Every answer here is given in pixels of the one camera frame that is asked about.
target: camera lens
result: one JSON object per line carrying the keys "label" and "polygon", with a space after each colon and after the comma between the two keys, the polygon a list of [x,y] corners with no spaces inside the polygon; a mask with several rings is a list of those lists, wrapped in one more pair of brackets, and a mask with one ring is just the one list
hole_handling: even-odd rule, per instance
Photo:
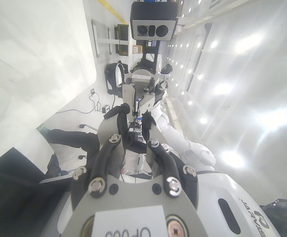
{"label": "camera lens", "polygon": [[138,36],[147,36],[148,35],[148,26],[137,26],[137,35]]}
{"label": "camera lens", "polygon": [[154,37],[155,33],[156,33],[156,27],[154,25],[149,26],[148,36]]}
{"label": "camera lens", "polygon": [[161,25],[156,29],[156,35],[158,37],[164,37],[168,33],[168,28],[165,25]]}

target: metal screw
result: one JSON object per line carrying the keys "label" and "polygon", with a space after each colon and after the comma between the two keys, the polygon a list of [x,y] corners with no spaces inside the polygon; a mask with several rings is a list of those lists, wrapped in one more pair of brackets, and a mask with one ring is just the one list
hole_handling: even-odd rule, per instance
{"label": "metal screw", "polygon": [[168,177],[166,181],[169,183],[168,185],[170,188],[169,194],[174,197],[179,196],[182,190],[180,181],[175,177]]}
{"label": "metal screw", "polygon": [[176,220],[172,220],[168,223],[167,231],[169,237],[184,237],[183,227]]}
{"label": "metal screw", "polygon": [[73,173],[73,179],[78,180],[83,174],[87,173],[87,168],[84,166],[80,166]]}
{"label": "metal screw", "polygon": [[184,166],[183,166],[183,172],[184,172],[184,174],[190,174],[190,175],[192,175],[193,177],[196,177],[196,171],[195,171],[195,169],[194,169],[192,166],[190,166],[190,165],[184,165]]}
{"label": "metal screw", "polygon": [[158,147],[158,145],[159,145],[158,139],[152,139],[150,143],[151,143],[152,147]]}
{"label": "metal screw", "polygon": [[111,143],[117,143],[120,140],[120,136],[118,134],[113,134],[111,138],[109,139],[109,142]]}
{"label": "metal screw", "polygon": [[93,192],[103,192],[103,190],[105,189],[106,186],[106,182],[102,177],[97,177],[94,178],[88,187],[88,192],[89,194],[92,194]]}
{"label": "metal screw", "polygon": [[163,149],[166,151],[166,153],[169,153],[169,152],[170,152],[169,145],[163,143],[163,144],[162,144],[162,147],[163,147]]}

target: white ceiling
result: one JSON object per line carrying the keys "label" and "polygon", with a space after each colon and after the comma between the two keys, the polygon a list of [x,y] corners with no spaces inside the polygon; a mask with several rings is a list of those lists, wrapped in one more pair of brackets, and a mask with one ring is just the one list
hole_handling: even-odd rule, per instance
{"label": "white ceiling", "polygon": [[[191,22],[194,15],[208,15],[210,2],[185,1],[182,13],[186,21]],[[185,134],[210,148],[217,155],[215,168],[228,173],[260,204],[287,198],[287,128],[283,125],[276,131],[267,131],[258,121],[264,113],[287,108],[286,12],[287,2],[283,0],[248,1],[211,18],[211,30],[196,71],[201,50],[197,45],[203,44],[207,21],[161,45],[164,58],[171,58],[167,63],[173,66],[170,78],[174,81],[170,80],[168,93]],[[236,44],[254,34],[260,36],[261,42],[238,54]],[[214,41],[218,45],[211,48]],[[190,69],[194,77],[187,91]],[[232,91],[216,95],[215,87],[224,83],[231,85]],[[199,121],[203,117],[206,124]],[[244,160],[243,167],[226,165],[221,154],[229,150],[237,150]]]}

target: white robot shell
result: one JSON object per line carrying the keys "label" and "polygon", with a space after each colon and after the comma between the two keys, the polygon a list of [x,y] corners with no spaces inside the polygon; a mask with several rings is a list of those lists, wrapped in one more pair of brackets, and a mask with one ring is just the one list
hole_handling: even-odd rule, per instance
{"label": "white robot shell", "polygon": [[199,173],[197,213],[208,236],[276,236],[279,233],[252,197],[227,174]]}

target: black cable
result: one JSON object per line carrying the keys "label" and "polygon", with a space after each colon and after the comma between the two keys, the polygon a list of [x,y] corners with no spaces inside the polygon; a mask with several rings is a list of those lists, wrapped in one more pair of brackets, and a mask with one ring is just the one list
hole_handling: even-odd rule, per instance
{"label": "black cable", "polygon": [[114,102],[113,102],[113,106],[112,106],[112,108],[114,107],[115,100],[116,100],[116,96],[114,95]]}
{"label": "black cable", "polygon": [[97,102],[97,106],[95,105],[95,101],[93,101],[93,103],[94,103],[94,108],[93,108],[90,112],[85,113],[85,112],[79,111],[79,110],[77,110],[77,109],[68,109],[68,110],[64,110],[64,111],[57,112],[57,113],[64,113],[64,112],[68,112],[68,111],[78,111],[78,112],[80,112],[80,113],[88,114],[88,113],[93,112],[93,110],[98,111],[98,112],[101,112],[100,109],[101,109],[101,107],[102,107],[102,104],[100,103],[100,96],[99,96],[99,95],[98,95],[98,97],[99,97],[99,101]]}

